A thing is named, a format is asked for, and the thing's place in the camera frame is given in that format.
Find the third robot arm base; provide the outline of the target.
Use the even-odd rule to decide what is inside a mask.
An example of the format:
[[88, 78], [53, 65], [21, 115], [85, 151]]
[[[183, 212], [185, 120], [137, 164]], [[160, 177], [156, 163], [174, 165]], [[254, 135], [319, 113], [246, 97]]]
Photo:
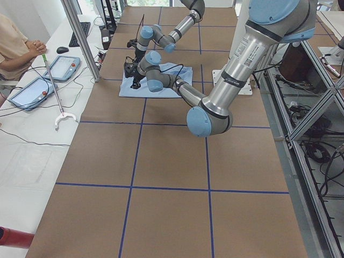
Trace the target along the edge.
[[341, 65], [343, 61], [343, 38], [334, 47], [318, 47], [321, 58], [329, 65]]

